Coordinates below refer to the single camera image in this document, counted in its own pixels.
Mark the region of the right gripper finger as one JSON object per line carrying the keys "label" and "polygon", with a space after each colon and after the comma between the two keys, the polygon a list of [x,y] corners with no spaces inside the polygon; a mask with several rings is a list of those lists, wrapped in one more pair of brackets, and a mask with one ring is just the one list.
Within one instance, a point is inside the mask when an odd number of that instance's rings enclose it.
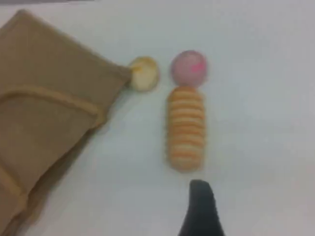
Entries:
{"label": "right gripper finger", "polygon": [[224,236],[216,200],[209,183],[194,179],[189,183],[189,205],[180,236]]}

